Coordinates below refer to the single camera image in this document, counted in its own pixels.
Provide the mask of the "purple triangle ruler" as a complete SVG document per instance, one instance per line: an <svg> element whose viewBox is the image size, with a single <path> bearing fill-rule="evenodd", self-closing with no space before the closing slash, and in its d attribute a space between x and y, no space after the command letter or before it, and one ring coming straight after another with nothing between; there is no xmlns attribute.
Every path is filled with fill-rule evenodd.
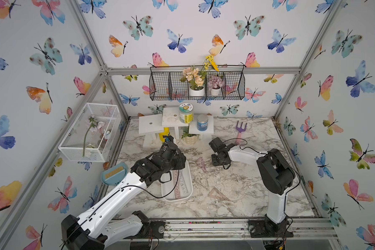
<svg viewBox="0 0 375 250"><path fill-rule="evenodd" d="M195 163L202 170L203 173L208 173L206 168L206 162L203 157L198 158Z"/></svg>

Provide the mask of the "pink straight ruler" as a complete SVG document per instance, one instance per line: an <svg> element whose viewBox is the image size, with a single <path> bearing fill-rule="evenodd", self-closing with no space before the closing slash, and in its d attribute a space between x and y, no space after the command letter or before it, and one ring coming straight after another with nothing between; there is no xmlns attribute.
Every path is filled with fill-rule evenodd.
<svg viewBox="0 0 375 250"><path fill-rule="evenodd" d="M181 183L182 183L182 180L183 180L183 175L182 175L182 171L181 170L175 170L173 172L174 174L174 185L175 185L175 189L174 189L174 192L175 192L175 199L176 200L179 200L181 199Z"/></svg>

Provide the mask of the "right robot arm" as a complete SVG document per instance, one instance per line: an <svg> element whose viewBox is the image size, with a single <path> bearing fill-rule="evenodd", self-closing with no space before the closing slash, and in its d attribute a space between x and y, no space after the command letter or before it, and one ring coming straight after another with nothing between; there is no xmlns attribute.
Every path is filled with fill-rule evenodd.
<svg viewBox="0 0 375 250"><path fill-rule="evenodd" d="M214 138L209 146L214 152L211 156L213 166L222 166L227 170L233 162L242 162L258 167L263 184L269 192L265 225L275 230L287 225L287 194L294 189L296 173L281 152L271 149L263 153L250 146L236 143L226 145L220 138Z"/></svg>

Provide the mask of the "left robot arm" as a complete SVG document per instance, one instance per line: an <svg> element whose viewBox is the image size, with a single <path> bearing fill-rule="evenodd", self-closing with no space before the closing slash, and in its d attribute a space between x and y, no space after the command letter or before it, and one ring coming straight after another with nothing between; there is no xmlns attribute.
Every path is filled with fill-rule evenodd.
<svg viewBox="0 0 375 250"><path fill-rule="evenodd" d="M104 250L119 240L150 232L150 220L135 211L129 217L112 223L111 220L138 194L147 191L164 174L185 168L186 157L167 136L158 152L135 162L125 178L93 207L61 222L61 249Z"/></svg>

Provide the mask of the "pink small triangle ruler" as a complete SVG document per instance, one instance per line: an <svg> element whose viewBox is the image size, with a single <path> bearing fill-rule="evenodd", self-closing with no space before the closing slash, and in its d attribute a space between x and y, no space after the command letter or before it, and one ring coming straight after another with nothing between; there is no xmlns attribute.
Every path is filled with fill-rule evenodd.
<svg viewBox="0 0 375 250"><path fill-rule="evenodd" d="M219 201L228 201L230 202L230 199L228 199L221 191L219 191L216 187L212 188L211 191L208 194L208 197L219 200Z"/></svg>

